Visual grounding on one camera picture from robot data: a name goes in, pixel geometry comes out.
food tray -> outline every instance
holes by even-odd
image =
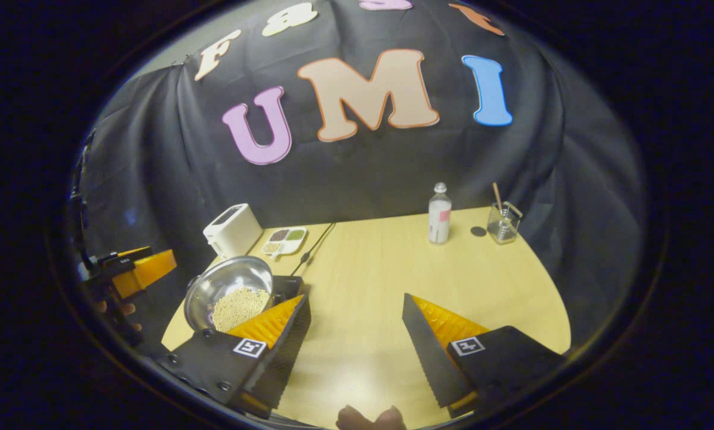
[[[293,254],[299,250],[301,243],[306,238],[306,228],[278,229],[267,239],[267,243],[264,244],[261,251],[272,259],[280,254]]]

cutout letter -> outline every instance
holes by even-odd
[[[317,16],[312,10],[312,3],[299,3],[283,9],[267,20],[267,27],[261,31],[262,36],[277,35],[288,27],[295,27],[305,22],[310,22]]]
[[[407,0],[363,0],[359,7],[368,11],[403,11],[412,8],[413,4]]]
[[[245,114],[248,106],[239,104],[229,109],[221,117],[221,121],[229,126],[229,132],[235,139],[240,153],[253,164],[272,164],[285,158],[291,150],[291,129],[283,114],[283,107],[280,106],[280,98],[283,96],[283,87],[272,87],[264,90],[254,98],[256,106],[264,109],[267,121],[272,128],[272,143],[261,146],[256,143],[251,134]]]
[[[384,51],[370,81],[338,58],[317,60],[300,68],[298,75],[312,83],[322,115],[317,137],[323,142],[335,142],[357,133],[357,124],[346,119],[342,103],[349,105],[370,130],[376,130],[388,96],[392,96],[393,106],[390,125],[412,128],[439,122],[439,113],[431,109],[420,73],[422,60],[420,51]]]
[[[475,55],[464,55],[464,65],[474,71],[476,87],[479,90],[479,110],[474,112],[474,119],[483,125],[508,125],[513,117],[505,109],[505,96],[500,73],[503,67],[499,62]]]
[[[207,47],[201,52],[201,66],[198,68],[198,73],[195,74],[195,80],[200,81],[202,77],[211,73],[218,66],[216,57],[220,57],[229,49],[229,41],[236,39],[240,35],[240,30],[235,30],[212,46]]]
[[[449,5],[463,12],[467,19],[474,22],[474,24],[479,25],[479,27],[484,28],[488,32],[495,33],[498,36],[505,36],[505,33],[500,28],[493,27],[493,25],[490,24],[490,19],[488,17],[477,13],[474,9],[466,8],[466,6],[461,5],[453,5],[453,3],[449,3]]]

black cloth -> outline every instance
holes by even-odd
[[[163,320],[215,256],[202,229],[231,205],[249,203],[261,226],[273,228],[423,213],[436,182],[447,184],[453,209],[480,207],[494,201],[498,182],[524,213],[519,231],[559,288],[573,346],[588,340],[627,292],[646,219],[636,142],[588,79],[518,27],[482,11],[506,36],[494,35],[447,2],[415,0],[406,11],[314,2],[313,21],[261,35],[269,16],[296,3],[270,2],[269,14],[229,27],[242,35],[204,79],[194,81],[196,53],[113,96],[94,125],[82,176],[90,250],[173,248],[172,283],[154,285],[147,299],[158,300],[152,308]],[[378,130],[346,109],[357,134],[319,141],[319,105],[298,69],[338,57],[369,77],[378,55],[394,48],[423,53],[423,81],[441,120],[393,128],[388,100]],[[463,55],[501,63],[512,124],[475,122],[479,96]],[[221,116],[245,103],[254,138],[270,142],[253,98],[276,85],[285,91],[291,152],[275,164],[251,164]]]

wooden stick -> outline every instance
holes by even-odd
[[[493,182],[493,190],[496,191],[496,200],[498,201],[498,210],[502,214],[503,213],[503,204],[501,203],[500,200],[500,191],[498,191],[498,183]]]

plastic bottle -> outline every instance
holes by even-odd
[[[447,197],[447,186],[444,182],[434,185],[433,198],[429,201],[429,242],[442,244],[447,242],[450,233],[450,211],[453,202]]]

